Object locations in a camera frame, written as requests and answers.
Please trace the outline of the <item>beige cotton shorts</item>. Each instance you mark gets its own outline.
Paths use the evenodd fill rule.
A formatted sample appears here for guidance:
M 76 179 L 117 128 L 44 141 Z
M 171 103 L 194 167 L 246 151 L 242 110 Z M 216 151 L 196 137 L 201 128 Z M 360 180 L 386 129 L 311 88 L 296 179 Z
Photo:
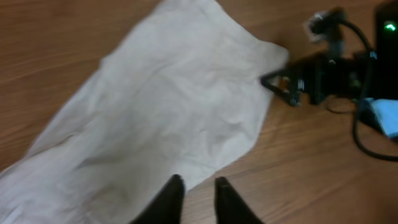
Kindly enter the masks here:
M 288 59 L 216 1 L 162 1 L 1 174 L 1 222 L 128 223 L 193 188 L 253 148 Z

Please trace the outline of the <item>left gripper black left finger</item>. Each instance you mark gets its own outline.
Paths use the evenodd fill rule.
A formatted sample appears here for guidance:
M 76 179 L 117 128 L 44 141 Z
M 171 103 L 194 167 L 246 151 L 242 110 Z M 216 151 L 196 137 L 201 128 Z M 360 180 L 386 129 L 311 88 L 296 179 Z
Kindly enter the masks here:
M 184 196 L 183 179 L 174 174 L 130 224 L 180 224 Z

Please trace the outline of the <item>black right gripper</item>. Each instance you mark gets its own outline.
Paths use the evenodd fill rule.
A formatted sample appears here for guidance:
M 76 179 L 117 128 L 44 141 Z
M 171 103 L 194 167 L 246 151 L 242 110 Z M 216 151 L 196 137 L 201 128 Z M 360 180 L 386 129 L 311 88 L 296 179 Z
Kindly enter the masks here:
M 366 54 L 354 58 L 330 59 L 317 53 L 267 73 L 259 78 L 261 85 L 290 106 L 301 105 L 307 94 L 310 104 L 319 105 L 331 95 L 359 99 L 372 61 Z

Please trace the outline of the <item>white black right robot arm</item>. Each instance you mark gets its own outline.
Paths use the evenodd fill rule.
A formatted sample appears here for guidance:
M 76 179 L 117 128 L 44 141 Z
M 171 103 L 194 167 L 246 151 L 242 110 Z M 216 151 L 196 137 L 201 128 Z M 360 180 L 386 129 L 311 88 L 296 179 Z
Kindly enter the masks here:
M 364 45 L 353 58 L 343 58 L 341 26 L 351 29 Z M 330 95 L 358 99 L 397 99 L 397 1 L 380 4 L 375 12 L 376 45 L 373 47 L 358 26 L 337 7 L 315 14 L 305 28 L 314 42 L 328 48 L 261 77 L 261 85 L 291 106 L 306 93 L 313 105 Z

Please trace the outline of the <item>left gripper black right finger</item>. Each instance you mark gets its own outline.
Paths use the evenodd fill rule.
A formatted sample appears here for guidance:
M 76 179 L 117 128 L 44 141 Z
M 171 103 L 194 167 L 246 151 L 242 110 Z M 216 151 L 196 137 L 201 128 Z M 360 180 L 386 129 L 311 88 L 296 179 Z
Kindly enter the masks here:
M 217 224 L 264 224 L 225 177 L 215 179 Z

